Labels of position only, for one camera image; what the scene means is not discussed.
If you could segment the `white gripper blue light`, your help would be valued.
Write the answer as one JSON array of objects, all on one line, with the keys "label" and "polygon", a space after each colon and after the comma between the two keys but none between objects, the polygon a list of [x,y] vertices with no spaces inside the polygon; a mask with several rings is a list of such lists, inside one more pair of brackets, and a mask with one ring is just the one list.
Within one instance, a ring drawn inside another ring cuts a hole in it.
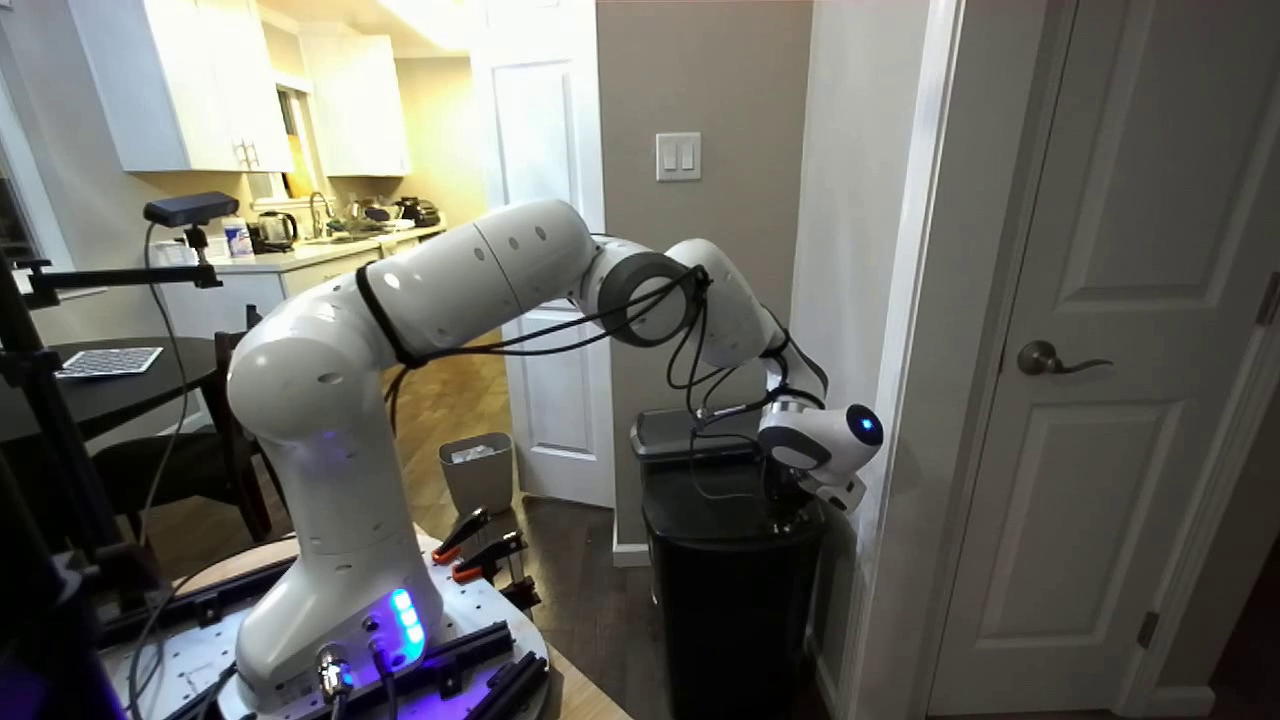
[{"label": "white gripper blue light", "polygon": [[774,401],[754,440],[798,490],[851,511],[863,499],[861,466],[885,446],[885,423],[867,403],[814,406]]}]

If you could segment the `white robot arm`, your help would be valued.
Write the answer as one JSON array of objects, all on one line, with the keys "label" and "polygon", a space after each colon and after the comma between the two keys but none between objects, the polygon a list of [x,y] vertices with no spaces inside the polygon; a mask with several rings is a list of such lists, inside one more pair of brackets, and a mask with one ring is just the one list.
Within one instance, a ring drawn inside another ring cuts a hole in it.
[{"label": "white robot arm", "polygon": [[408,515],[385,370],[469,351],[549,300],[574,302],[631,348],[688,332],[716,370],[754,359],[762,451],[814,499],[861,495],[861,466],[885,446],[878,414],[827,401],[827,370],[725,247],[680,241],[653,252],[596,235],[565,201],[491,212],[285,300],[232,351],[228,403],[274,466],[294,526],[293,566],[234,637],[234,681],[257,712],[312,702],[325,660],[362,688],[443,639],[446,611]]}]

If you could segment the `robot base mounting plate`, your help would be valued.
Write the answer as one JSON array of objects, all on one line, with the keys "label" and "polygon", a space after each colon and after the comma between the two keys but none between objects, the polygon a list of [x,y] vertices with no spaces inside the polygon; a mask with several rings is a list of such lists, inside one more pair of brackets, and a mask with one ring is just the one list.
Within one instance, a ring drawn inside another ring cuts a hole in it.
[{"label": "robot base mounting plate", "polygon": [[249,608],[294,557],[274,538],[177,583],[153,623],[99,650],[122,720],[549,720],[553,648],[489,581],[426,563],[443,616],[408,583],[320,639],[274,702],[234,673]]}]

